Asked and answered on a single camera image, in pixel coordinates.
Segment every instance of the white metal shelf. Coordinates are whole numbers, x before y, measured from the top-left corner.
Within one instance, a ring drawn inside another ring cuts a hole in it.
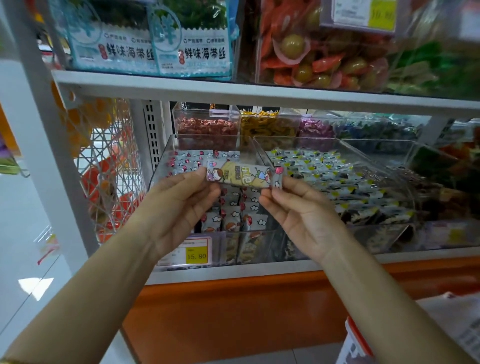
[[[480,255],[480,247],[388,253],[378,254],[375,257],[380,263],[387,264],[443,258],[460,258],[477,255]],[[322,270],[322,267],[311,260],[174,270],[169,272],[154,270],[146,285],[270,276],[273,274],[300,273],[314,270]]]
[[[203,103],[268,105],[301,109],[365,111],[452,118],[480,117],[480,101],[380,95],[265,85],[171,79],[109,73],[53,71],[79,95]]]

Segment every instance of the hand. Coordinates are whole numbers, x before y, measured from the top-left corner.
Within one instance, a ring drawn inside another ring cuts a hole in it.
[[[321,263],[336,242],[352,239],[323,193],[289,176],[283,188],[263,189],[259,201],[304,254]]]
[[[205,167],[164,178],[150,189],[124,229],[154,244],[158,260],[189,236],[219,196],[220,186],[207,182]]]

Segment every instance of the price tag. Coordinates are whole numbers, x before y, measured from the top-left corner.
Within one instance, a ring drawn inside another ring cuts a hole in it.
[[[195,246],[186,248],[187,264],[207,264],[208,263],[208,247]]]
[[[335,24],[395,31],[398,0],[333,0]]]
[[[393,32],[396,20],[396,0],[372,0],[370,5],[370,28]]]
[[[212,237],[200,236],[186,239],[170,254],[157,263],[157,267],[182,267],[212,264]]]

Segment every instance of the purple wrapped candy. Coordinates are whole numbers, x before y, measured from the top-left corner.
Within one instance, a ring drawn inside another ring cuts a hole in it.
[[[335,138],[335,131],[328,121],[316,118],[303,118],[300,124],[299,136]]]

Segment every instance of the orange panel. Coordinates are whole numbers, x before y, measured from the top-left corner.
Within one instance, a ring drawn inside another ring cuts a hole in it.
[[[480,257],[385,265],[414,298],[480,287]],[[343,341],[323,272],[146,286],[124,322],[143,364],[202,363]]]

